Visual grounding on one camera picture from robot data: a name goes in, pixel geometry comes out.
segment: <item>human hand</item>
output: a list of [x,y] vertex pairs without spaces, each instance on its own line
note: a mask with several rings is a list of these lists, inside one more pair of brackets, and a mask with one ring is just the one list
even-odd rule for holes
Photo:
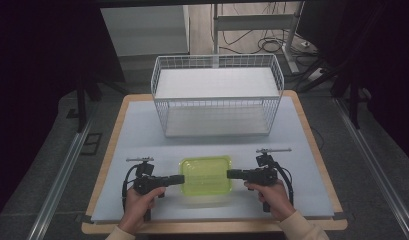
[[142,196],[130,188],[127,191],[125,213],[120,220],[119,228],[134,235],[144,223],[146,211],[154,207],[154,198],[165,191],[165,187],[160,187]]
[[270,205],[270,213],[275,219],[283,221],[296,211],[289,202],[282,180],[276,180],[272,186],[261,186],[248,182],[245,182],[244,185],[248,189],[259,191],[260,202],[267,202]]

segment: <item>gray carpet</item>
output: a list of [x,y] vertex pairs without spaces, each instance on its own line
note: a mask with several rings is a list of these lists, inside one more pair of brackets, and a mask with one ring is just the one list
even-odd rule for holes
[[[280,58],[284,74],[289,74]],[[135,93],[149,93],[151,68],[125,69],[127,83],[122,87]],[[296,80],[286,80],[292,89]],[[331,82],[308,93],[299,94],[325,165],[338,194],[349,225],[345,231],[328,231],[331,239],[406,239],[384,200],[350,133],[329,96]],[[105,239],[104,235],[81,232],[81,218],[93,191],[123,96],[100,84],[103,100],[99,103],[90,133],[101,134],[96,154],[84,146],[45,239]],[[76,108],[75,94],[62,98],[59,115],[35,162],[0,215],[0,239],[26,239],[43,201],[54,181],[77,129],[77,119],[66,118]],[[360,104],[362,132],[378,157],[384,171],[409,208],[409,159],[376,123],[365,104]],[[277,234],[156,235],[146,239],[282,239]]]

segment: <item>white wire basket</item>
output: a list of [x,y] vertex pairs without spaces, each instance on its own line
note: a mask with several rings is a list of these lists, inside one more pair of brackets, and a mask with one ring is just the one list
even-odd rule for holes
[[283,89],[274,54],[160,56],[151,79],[166,137],[268,135]]

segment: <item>metal rail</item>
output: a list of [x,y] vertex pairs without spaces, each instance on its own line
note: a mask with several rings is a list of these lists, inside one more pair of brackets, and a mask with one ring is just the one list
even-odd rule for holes
[[409,239],[409,210],[401,200],[401,197],[395,191],[391,182],[388,180],[388,177],[382,170],[381,165],[370,149],[370,146],[367,144],[363,134],[360,130],[356,129],[353,123],[350,121],[347,114],[348,110],[345,104],[338,99],[334,99],[334,102],[337,105],[342,119],[344,120],[345,125],[351,133],[353,140],[355,141],[357,147],[363,155],[363,159],[365,160],[370,172],[372,173],[373,178],[378,184],[378,187],[380,188],[385,200],[387,201],[393,214],[395,215],[398,224],[403,230],[404,235],[407,237],[407,239]]
[[94,103],[90,109],[90,115],[86,126],[82,132],[76,133],[72,144],[70,145],[69,151],[64,158],[63,164],[61,165],[60,171],[52,184],[48,196],[46,197],[41,210],[33,224],[32,229],[27,237],[28,240],[31,239],[43,239],[51,219],[55,213],[55,209],[61,199],[64,189],[67,185],[67,181],[76,163],[77,157],[79,156],[80,150],[83,146],[86,136],[88,135],[89,129],[92,125],[94,115],[98,108],[98,103]]

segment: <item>table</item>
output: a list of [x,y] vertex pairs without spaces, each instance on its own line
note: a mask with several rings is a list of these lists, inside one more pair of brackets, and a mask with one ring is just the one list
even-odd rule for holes
[[[316,161],[316,165],[321,174],[322,180],[327,189],[329,198],[332,202],[332,207],[335,213],[341,214],[343,212],[341,204],[336,195],[335,189],[332,185],[329,173],[325,167],[322,156],[317,147],[316,141],[311,132],[310,126],[307,122],[305,113],[300,104],[297,94],[294,91],[284,91],[284,96],[292,98],[297,114],[300,118],[301,125],[306,134],[310,148]],[[91,216],[96,206],[98,197],[101,193],[103,184],[105,182],[111,160],[117,145],[117,140],[120,135],[120,130],[123,125],[125,113],[130,101],[152,101],[150,94],[128,95],[124,98],[120,108],[116,124],[111,135],[111,139],[104,156],[99,176],[97,178],[94,191],[89,202],[86,215]],[[325,230],[344,230],[347,228],[348,222],[346,219],[312,219],[311,222],[318,224]],[[86,234],[108,234],[116,224],[92,224],[83,223],[82,231]],[[245,233],[245,232],[272,232],[281,231],[273,220],[237,220],[237,221],[207,221],[207,222],[158,222],[152,221],[143,225],[138,233],[141,234],[174,234],[174,233]]]

